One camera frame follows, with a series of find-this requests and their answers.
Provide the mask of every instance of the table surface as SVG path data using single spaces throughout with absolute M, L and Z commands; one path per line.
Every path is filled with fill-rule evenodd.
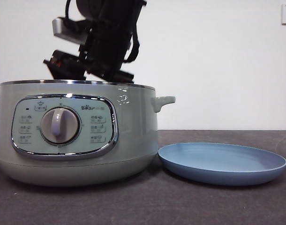
M 159 131 L 180 142 L 246 145 L 286 158 L 286 131 Z M 0 170 L 0 225 L 286 225 L 286 170 L 266 184 L 223 187 L 181 178 L 158 156 L 143 172 L 102 185 L 27 185 Z

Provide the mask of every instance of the black robotic arm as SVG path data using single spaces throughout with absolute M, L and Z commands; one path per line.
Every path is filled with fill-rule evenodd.
M 79 56 L 59 50 L 50 61 L 44 60 L 54 79 L 85 80 L 84 73 L 94 74 L 109 82 L 133 83 L 134 75 L 121 71 L 123 63 L 136 59 L 139 42 L 136 23 L 144 0 L 76 0 L 80 13 L 86 18 L 73 21 L 66 3 L 65 17 L 53 21 L 55 36 L 80 44 Z M 126 52 L 133 38 L 127 59 Z

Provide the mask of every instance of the multi-cooker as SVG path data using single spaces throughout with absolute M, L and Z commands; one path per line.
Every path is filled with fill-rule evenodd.
M 79 186 L 142 171 L 158 152 L 153 87 L 28 80 L 0 85 L 0 166 L 11 178 Z

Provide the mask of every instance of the light blue plate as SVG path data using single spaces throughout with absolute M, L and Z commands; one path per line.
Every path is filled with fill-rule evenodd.
M 158 154 L 171 172 L 217 185 L 266 183 L 286 167 L 286 159 L 278 154 L 232 144 L 178 143 L 161 148 Z

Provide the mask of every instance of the control knob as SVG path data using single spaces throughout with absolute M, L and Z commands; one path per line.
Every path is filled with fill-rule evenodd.
M 79 129 L 78 117 L 67 108 L 51 109 L 41 120 L 42 136 L 55 144 L 68 143 L 76 136 Z

